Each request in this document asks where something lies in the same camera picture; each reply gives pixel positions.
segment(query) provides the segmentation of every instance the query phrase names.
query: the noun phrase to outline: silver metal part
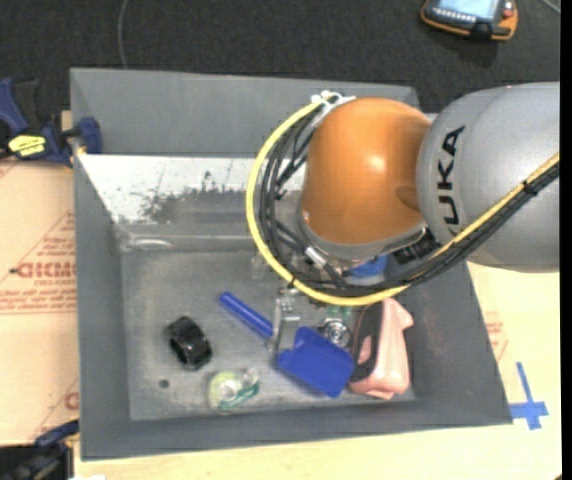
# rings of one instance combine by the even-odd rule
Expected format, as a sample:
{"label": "silver metal part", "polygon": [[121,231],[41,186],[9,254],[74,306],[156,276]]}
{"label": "silver metal part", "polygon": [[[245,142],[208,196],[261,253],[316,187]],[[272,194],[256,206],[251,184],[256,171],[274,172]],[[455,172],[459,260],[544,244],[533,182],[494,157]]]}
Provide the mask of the silver metal part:
{"label": "silver metal part", "polygon": [[329,341],[340,347],[347,347],[350,343],[350,330],[343,320],[329,318],[318,327],[319,332]]}
{"label": "silver metal part", "polygon": [[268,340],[268,348],[273,352],[289,349],[295,341],[295,333],[301,323],[301,315],[295,311],[294,306],[296,292],[287,288],[282,289],[275,301],[273,337]]}

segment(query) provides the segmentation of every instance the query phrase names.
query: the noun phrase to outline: blue handle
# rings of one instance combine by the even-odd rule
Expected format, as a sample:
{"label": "blue handle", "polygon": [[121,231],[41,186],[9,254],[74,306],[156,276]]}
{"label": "blue handle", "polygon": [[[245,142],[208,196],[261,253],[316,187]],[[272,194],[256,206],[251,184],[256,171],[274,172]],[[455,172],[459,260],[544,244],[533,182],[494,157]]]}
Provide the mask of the blue handle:
{"label": "blue handle", "polygon": [[28,130],[28,121],[15,103],[13,81],[10,78],[0,81],[0,119],[10,127],[12,137]]}
{"label": "blue handle", "polygon": [[232,293],[224,292],[219,296],[219,301],[233,315],[252,327],[255,331],[268,339],[273,336],[273,324],[264,315],[259,314],[246,303],[239,300]]}
{"label": "blue handle", "polygon": [[77,123],[84,142],[86,143],[86,152],[89,154],[101,153],[102,133],[99,129],[99,124],[92,117],[83,117]]}

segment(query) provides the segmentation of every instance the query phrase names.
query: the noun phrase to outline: blue plastic object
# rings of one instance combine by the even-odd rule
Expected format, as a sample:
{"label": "blue plastic object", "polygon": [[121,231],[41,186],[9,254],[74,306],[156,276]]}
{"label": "blue plastic object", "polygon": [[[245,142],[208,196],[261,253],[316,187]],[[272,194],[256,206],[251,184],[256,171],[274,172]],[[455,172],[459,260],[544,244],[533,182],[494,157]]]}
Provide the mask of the blue plastic object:
{"label": "blue plastic object", "polygon": [[92,117],[82,117],[77,123],[84,143],[86,144],[86,153],[97,154],[102,152],[102,134],[99,130],[97,121]]}
{"label": "blue plastic object", "polygon": [[9,127],[11,136],[15,137],[29,128],[28,121],[15,103],[13,96],[13,80],[0,80],[0,119]]}
{"label": "blue plastic object", "polygon": [[277,366],[331,398],[337,398],[355,369],[351,355],[308,327],[300,327],[291,350],[277,356]]}
{"label": "blue plastic object", "polygon": [[273,336],[273,324],[264,315],[258,313],[248,304],[235,297],[230,292],[224,292],[219,296],[223,306],[251,329],[268,339]]}
{"label": "blue plastic object", "polygon": [[386,264],[388,263],[388,255],[383,255],[375,258],[372,261],[362,263],[357,267],[350,269],[350,274],[355,277],[372,277],[384,272]]}

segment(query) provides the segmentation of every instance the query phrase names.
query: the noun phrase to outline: clear plastic object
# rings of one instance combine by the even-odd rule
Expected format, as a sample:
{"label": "clear plastic object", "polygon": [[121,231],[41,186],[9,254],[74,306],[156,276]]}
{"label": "clear plastic object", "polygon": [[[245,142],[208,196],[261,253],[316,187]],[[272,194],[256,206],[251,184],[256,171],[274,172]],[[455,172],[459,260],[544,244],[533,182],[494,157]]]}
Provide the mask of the clear plastic object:
{"label": "clear plastic object", "polygon": [[208,405],[215,411],[235,410],[259,392],[256,368],[217,372],[208,384]]}

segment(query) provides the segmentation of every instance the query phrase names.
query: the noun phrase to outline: black object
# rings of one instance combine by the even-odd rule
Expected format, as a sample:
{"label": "black object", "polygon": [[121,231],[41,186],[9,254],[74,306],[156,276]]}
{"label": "black object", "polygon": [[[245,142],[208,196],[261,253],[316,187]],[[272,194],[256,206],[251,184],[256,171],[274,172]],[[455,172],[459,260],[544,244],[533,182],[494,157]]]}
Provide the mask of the black object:
{"label": "black object", "polygon": [[182,316],[169,325],[166,328],[166,337],[178,359],[189,370],[198,370],[213,357],[213,350],[206,336],[187,316]]}
{"label": "black object", "polygon": [[517,27],[515,0],[426,0],[425,23],[477,40],[507,40]]}

